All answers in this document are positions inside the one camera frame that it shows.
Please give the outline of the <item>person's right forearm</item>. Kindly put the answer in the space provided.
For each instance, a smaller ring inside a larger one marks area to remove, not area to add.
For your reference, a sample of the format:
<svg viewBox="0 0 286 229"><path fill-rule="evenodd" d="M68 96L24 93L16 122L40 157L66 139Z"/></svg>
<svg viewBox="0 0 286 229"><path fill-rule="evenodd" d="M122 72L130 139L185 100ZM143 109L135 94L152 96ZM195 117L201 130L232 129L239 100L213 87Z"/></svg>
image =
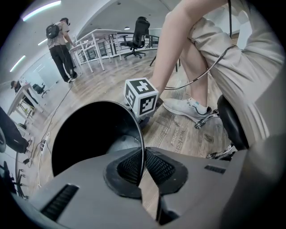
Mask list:
<svg viewBox="0 0 286 229"><path fill-rule="evenodd" d="M165 89L190 30L205 14L227 0L181 0L166 16L161 29L156 62L150 82L159 94Z"/></svg>

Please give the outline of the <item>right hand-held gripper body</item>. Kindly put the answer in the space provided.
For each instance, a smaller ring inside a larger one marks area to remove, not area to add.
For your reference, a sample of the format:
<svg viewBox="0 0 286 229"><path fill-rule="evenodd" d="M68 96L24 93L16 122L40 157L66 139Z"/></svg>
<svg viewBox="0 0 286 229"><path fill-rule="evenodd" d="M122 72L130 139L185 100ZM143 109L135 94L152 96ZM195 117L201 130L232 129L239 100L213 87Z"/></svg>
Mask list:
<svg viewBox="0 0 286 229"><path fill-rule="evenodd" d="M134 115L141 129L163 104L158 90L143 77L125 81L123 95L125 107Z"/></svg>

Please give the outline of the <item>black round bucket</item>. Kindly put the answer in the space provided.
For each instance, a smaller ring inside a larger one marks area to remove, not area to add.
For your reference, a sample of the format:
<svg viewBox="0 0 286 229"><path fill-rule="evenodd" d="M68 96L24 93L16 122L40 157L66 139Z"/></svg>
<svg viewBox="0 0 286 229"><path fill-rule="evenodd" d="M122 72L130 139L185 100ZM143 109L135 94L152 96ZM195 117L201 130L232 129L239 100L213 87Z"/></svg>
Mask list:
<svg viewBox="0 0 286 229"><path fill-rule="evenodd" d="M134 115L113 101L96 101L73 112L59 129L52 147L53 176L72 165L123 149L139 148L135 160L135 176L139 185L145 156L143 135Z"/></svg>

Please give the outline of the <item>white metal table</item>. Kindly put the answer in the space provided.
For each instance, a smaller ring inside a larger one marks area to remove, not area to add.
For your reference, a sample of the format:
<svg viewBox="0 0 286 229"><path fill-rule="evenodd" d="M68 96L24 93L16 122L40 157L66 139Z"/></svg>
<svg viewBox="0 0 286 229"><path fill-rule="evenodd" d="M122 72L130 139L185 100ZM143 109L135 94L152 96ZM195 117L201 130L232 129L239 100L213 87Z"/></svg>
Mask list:
<svg viewBox="0 0 286 229"><path fill-rule="evenodd" d="M33 87L31 86L30 83L27 83L23 85L19 91L16 93L15 98L7 112L7 115L10 116L13 112L18 113L23 119L26 121L31 121L33 122L34 119L32 117L29 117L28 114L23 114L19 109L18 106L20 105L20 102L23 100L22 98L26 96L33 104L34 108L38 110L38 112L43 113L45 111L44 104L42 101L39 99L39 96L35 94L35 98L38 101L38 104L32 99L32 97L28 94L28 90L31 91L30 93L33 92Z"/></svg>
<svg viewBox="0 0 286 229"><path fill-rule="evenodd" d="M88 65L90 71L93 72L90 65L93 60L88 57L89 50L94 50L95 60L99 62L102 70L105 69L103 65L103 55L100 50L101 43L103 43L109 61L115 56L119 56L120 59L122 58L118 41L118 34L120 32L120 30L112 29L95 29L76 41L76 46L70 49L70 54L80 73L83 73L82 63L79 59L80 53L84 54L85 63Z"/></svg>

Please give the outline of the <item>black office chair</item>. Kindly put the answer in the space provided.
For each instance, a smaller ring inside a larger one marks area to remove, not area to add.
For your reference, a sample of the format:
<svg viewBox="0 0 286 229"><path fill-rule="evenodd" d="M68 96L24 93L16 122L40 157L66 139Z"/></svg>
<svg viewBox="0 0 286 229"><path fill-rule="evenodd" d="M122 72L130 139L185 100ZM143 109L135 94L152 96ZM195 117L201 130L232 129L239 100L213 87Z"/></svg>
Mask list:
<svg viewBox="0 0 286 229"><path fill-rule="evenodd" d="M47 89L46 85L43 83L42 83L42 86L39 86L38 84L34 84L33 89L34 89L34 91L37 92L37 94L41 95L42 98L43 98L44 94L46 94L49 91L49 89Z"/></svg>
<svg viewBox="0 0 286 229"><path fill-rule="evenodd" d="M126 40L126 35L122 35L124 42L120 43L121 46L129 47L131 52L124 55L124 59L130 55L138 56L142 58L141 54L145 53L136 51L137 49L143 48L145 46L145 35L150 27L150 23L146 17L138 17L135 23L135 31L133 34L132 41Z"/></svg>

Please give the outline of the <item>black stool with chrome legs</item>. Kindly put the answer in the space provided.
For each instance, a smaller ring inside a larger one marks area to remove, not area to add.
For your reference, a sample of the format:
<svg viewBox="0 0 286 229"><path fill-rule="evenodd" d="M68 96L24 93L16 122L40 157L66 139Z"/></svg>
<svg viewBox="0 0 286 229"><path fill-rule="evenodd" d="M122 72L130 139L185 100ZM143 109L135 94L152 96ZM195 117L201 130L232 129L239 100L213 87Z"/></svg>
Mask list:
<svg viewBox="0 0 286 229"><path fill-rule="evenodd" d="M199 120L195 124L195 128L200 129L208 120L213 118L221 119L223 127L226 130L231 143L223 151L208 154L206 158L230 161L237 151L249 148L246 135L238 116L231 104L223 95L218 98L217 109L212 111L205 118Z"/></svg>

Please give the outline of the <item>person's right grey shoe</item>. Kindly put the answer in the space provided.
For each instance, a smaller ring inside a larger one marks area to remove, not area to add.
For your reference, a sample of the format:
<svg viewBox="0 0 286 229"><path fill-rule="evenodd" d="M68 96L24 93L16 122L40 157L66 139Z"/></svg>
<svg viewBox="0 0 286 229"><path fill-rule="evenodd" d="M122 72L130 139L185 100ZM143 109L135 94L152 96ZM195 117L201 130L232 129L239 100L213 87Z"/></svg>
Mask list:
<svg viewBox="0 0 286 229"><path fill-rule="evenodd" d="M185 100L169 98L164 101L163 107L173 114L186 116L195 123L212 112L209 106L204 107L193 98Z"/></svg>

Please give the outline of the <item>person's right leg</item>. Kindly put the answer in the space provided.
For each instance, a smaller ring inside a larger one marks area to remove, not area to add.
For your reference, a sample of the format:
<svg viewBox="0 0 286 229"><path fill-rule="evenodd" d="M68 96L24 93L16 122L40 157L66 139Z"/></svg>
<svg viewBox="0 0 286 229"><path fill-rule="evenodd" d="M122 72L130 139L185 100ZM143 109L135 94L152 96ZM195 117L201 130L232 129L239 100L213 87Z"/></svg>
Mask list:
<svg viewBox="0 0 286 229"><path fill-rule="evenodd" d="M206 60L200 51L195 47L190 39L187 39L183 45L180 54L180 61L189 81L193 81L208 69ZM207 107L208 78L202 76L194 83L190 84L190 96L203 107Z"/></svg>

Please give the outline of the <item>beige shorts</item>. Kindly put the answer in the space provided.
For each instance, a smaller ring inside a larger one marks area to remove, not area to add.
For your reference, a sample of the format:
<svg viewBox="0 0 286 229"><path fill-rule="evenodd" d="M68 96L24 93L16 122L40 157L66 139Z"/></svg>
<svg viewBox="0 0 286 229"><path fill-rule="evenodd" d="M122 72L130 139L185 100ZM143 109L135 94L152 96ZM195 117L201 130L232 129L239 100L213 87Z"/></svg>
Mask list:
<svg viewBox="0 0 286 229"><path fill-rule="evenodd" d="M200 19L189 38L211 67L211 74L234 108L248 143L286 132L286 102L279 74L285 52L261 14L246 0L231 0L244 11L252 33L244 49L233 47L230 37L212 21Z"/></svg>

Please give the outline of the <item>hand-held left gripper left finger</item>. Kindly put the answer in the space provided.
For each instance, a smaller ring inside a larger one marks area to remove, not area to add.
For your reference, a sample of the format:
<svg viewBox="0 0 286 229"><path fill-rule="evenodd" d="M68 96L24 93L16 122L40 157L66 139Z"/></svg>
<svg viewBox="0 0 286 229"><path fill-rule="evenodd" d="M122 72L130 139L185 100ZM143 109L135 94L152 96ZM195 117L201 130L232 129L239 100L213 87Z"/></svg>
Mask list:
<svg viewBox="0 0 286 229"><path fill-rule="evenodd" d="M89 158L42 187L30 203L71 229L154 229L138 187L141 148Z"/></svg>

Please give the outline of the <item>white power strip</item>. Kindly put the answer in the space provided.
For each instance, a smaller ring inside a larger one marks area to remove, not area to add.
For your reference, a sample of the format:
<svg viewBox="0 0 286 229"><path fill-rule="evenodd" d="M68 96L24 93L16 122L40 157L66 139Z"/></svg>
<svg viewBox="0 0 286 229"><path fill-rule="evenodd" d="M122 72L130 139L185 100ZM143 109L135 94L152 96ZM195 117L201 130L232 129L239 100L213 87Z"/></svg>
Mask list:
<svg viewBox="0 0 286 229"><path fill-rule="evenodd" d="M41 150L41 154L43 155L45 153L45 151L47 150L48 148L48 142L50 140L50 133L48 132L45 136L45 138L41 141L41 144L40 144L40 150Z"/></svg>

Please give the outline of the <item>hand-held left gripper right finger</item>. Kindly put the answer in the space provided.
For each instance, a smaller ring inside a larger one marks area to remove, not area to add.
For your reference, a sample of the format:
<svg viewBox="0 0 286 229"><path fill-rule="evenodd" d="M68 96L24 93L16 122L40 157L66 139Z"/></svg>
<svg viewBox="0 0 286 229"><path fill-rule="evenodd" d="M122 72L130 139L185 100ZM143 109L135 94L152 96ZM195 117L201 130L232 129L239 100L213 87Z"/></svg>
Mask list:
<svg viewBox="0 0 286 229"><path fill-rule="evenodd" d="M222 229L221 212L213 204L215 188L230 162L187 156L146 147L146 167L159 190L156 219L144 229L158 226Z"/></svg>

